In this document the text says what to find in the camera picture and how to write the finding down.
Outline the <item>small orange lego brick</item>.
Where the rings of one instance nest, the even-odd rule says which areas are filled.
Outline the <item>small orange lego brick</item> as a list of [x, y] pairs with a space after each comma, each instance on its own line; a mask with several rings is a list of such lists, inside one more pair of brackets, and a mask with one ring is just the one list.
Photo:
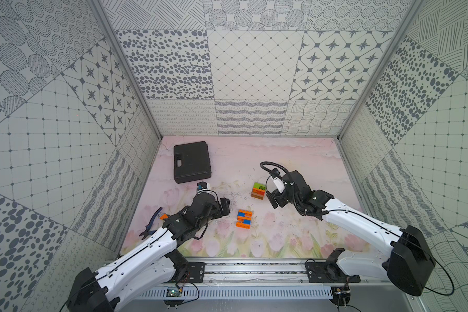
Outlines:
[[236, 222], [236, 226], [239, 227], [239, 228], [243, 228], [243, 229], [250, 229], [250, 225], [245, 224], [243, 222]]

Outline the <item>tan 2x4 lego plate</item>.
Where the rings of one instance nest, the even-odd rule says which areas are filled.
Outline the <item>tan 2x4 lego plate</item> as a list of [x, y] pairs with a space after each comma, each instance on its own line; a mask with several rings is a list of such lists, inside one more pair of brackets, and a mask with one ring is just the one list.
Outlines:
[[259, 200], [263, 200], [263, 199], [264, 199], [264, 196], [263, 196], [263, 195], [260, 195], [260, 194], [258, 194], [258, 193], [252, 193], [250, 196], [253, 197], [253, 198], [257, 198], [257, 199], [259, 199]]

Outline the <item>green long lego brick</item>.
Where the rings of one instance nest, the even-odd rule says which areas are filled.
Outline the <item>green long lego brick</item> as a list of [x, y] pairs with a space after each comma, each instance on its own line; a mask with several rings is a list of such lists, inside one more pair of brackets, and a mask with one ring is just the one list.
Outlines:
[[262, 183], [258, 183], [258, 182], [255, 182], [255, 183], [254, 183], [253, 188], [259, 189], [259, 190], [262, 190], [262, 191], [265, 191], [265, 190], [266, 190], [265, 185], [262, 184]]

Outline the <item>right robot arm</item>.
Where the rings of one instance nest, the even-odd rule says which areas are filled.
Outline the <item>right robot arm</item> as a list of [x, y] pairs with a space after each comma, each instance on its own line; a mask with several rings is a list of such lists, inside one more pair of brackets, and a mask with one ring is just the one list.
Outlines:
[[324, 266], [331, 280], [344, 276], [388, 279], [408, 295], [422, 295], [436, 262], [419, 229], [387, 224], [349, 207], [329, 192], [313, 191], [297, 171], [280, 174], [273, 169], [270, 179], [276, 188], [266, 195], [274, 208], [292, 204], [302, 216], [339, 226], [373, 247], [370, 252], [333, 250]]

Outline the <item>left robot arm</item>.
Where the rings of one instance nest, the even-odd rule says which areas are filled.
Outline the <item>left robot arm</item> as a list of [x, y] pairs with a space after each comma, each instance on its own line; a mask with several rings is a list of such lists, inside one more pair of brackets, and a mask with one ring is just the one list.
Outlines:
[[95, 271], [82, 270], [64, 307], [68, 311], [121, 311], [145, 291], [169, 281], [182, 282], [188, 261], [178, 248], [209, 221], [230, 213], [230, 200], [202, 190], [192, 204], [166, 218], [154, 234], [131, 252]]

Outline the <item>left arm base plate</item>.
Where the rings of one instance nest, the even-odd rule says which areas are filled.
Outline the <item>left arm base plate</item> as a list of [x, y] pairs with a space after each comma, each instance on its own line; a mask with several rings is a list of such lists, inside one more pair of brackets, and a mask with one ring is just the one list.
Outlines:
[[204, 262], [187, 263], [176, 269], [169, 283], [203, 283], [204, 275]]

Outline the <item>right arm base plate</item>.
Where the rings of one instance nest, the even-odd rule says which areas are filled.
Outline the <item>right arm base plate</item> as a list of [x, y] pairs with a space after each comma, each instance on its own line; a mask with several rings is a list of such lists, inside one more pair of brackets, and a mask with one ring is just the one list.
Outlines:
[[305, 264], [309, 283], [360, 283], [358, 275], [346, 275], [335, 263], [308, 259]]

